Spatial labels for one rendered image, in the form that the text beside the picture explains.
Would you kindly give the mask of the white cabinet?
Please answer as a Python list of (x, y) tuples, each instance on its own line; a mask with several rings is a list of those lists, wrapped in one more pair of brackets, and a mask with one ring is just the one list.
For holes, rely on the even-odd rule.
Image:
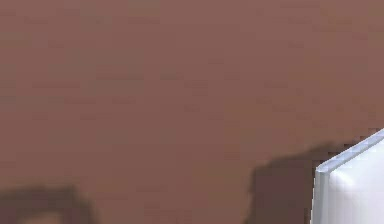
[(310, 224), (384, 224), (384, 128), (316, 167)]

